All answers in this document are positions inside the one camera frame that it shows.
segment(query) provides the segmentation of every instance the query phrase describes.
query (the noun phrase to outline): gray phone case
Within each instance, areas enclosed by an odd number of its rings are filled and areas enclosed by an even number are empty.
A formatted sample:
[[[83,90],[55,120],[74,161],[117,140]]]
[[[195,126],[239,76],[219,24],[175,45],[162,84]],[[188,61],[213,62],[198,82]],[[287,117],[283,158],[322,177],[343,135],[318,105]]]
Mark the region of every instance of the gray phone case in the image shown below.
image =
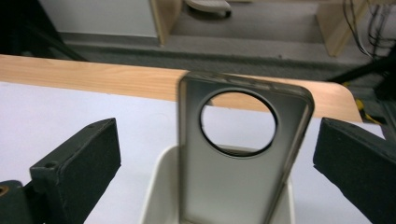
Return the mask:
[[[202,129],[201,113],[214,96],[241,92],[266,104],[276,132],[248,156],[226,152]],[[189,72],[178,86],[180,223],[268,223],[314,111],[302,87],[222,74]]]

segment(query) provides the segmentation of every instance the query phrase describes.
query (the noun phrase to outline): wooden tabletop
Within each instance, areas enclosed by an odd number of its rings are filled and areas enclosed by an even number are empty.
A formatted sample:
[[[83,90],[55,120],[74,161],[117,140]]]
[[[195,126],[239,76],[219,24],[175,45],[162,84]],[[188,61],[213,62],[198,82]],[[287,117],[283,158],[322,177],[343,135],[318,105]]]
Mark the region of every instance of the wooden tabletop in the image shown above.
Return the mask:
[[[0,55],[0,81],[167,101],[176,100],[178,80],[186,72],[176,69]],[[352,94],[341,85],[286,78],[254,78],[307,88],[314,96],[315,117],[361,122]],[[262,109],[261,105],[240,95],[225,97],[221,102],[215,102],[215,105]]]

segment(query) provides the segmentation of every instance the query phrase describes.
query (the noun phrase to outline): white table surface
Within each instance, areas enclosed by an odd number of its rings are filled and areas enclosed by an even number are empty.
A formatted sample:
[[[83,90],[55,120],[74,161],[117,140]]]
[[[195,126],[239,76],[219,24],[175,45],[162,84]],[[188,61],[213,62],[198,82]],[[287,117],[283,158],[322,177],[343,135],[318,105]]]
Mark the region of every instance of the white table surface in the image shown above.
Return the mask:
[[[97,120],[116,118],[121,168],[86,223],[138,223],[155,164],[165,149],[177,144],[176,103],[0,82],[0,104],[0,181],[23,184],[30,181],[29,167],[74,133]],[[270,118],[267,113],[234,112]],[[219,122],[216,115],[211,119]],[[370,223],[313,168],[319,124],[320,119],[311,120],[291,172],[296,223]],[[382,136],[378,126],[359,125]]]

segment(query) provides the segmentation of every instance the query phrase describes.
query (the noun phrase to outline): white wall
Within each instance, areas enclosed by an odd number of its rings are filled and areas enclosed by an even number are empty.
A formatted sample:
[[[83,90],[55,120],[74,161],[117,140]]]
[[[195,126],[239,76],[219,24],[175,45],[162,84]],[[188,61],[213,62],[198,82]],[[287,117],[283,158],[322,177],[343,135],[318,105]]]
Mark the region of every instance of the white wall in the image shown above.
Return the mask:
[[[157,37],[149,0],[40,0],[59,32]]]

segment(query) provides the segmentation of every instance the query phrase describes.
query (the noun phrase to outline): circular hole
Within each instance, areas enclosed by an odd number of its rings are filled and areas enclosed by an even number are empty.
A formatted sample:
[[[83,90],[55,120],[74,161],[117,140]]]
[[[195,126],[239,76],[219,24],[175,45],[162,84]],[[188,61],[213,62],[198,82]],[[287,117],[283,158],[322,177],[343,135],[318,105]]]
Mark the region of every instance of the circular hole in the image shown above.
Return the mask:
[[[201,112],[201,127],[216,149],[237,157],[267,149],[276,132],[276,118],[265,102],[241,92],[212,97]]]
[[[47,162],[47,164],[45,164],[44,167],[46,167],[46,168],[54,168],[57,165],[58,165],[57,161],[50,161],[50,162]]]
[[[8,192],[8,186],[0,186],[0,197]]]

